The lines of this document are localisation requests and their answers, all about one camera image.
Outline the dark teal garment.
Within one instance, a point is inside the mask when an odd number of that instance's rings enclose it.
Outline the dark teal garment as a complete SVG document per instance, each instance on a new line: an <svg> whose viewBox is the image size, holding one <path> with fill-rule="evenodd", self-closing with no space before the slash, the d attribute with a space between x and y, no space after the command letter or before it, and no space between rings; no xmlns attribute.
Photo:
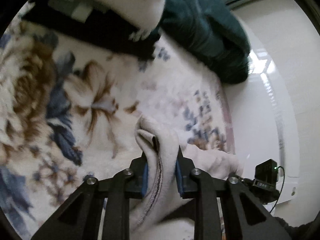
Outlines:
<svg viewBox="0 0 320 240"><path fill-rule="evenodd" d="M249 40L221 0L166 0L159 26L221 82L238 84L248 78Z"/></svg>

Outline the floral fleece blanket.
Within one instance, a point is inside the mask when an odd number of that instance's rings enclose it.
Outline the floral fleece blanket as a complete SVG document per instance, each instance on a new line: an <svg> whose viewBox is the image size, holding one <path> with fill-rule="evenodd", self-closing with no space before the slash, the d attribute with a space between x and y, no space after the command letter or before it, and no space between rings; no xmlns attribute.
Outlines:
<svg viewBox="0 0 320 240"><path fill-rule="evenodd" d="M181 148L234 153L219 78L168 35L144 61L22 20L32 7L1 38L1 209L19 237L85 179L139 157L141 116L176 132Z"/></svg>

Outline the beige small garment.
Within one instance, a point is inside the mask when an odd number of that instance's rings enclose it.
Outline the beige small garment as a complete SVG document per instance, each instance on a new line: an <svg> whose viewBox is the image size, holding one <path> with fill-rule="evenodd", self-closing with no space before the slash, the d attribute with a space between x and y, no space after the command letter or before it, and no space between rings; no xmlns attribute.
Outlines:
<svg viewBox="0 0 320 240"><path fill-rule="evenodd" d="M130 234L138 235L151 228L187 201L177 189L175 167L179 149L177 133L155 119L141 116L135 127L135 139L146 155L148 189L141 202L130 212ZM244 166L236 155L220 150L201 150L187 145L183 156L193 161L196 168L214 178L226 179L232 172L242 175Z"/></svg>

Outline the white and black folded garment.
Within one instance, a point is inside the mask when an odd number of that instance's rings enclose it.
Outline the white and black folded garment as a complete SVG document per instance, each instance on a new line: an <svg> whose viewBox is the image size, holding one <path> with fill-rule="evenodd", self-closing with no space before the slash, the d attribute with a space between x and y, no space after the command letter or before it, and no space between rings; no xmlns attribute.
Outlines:
<svg viewBox="0 0 320 240"><path fill-rule="evenodd" d="M23 20L80 41L130 54L154 57L165 0L30 0Z"/></svg>

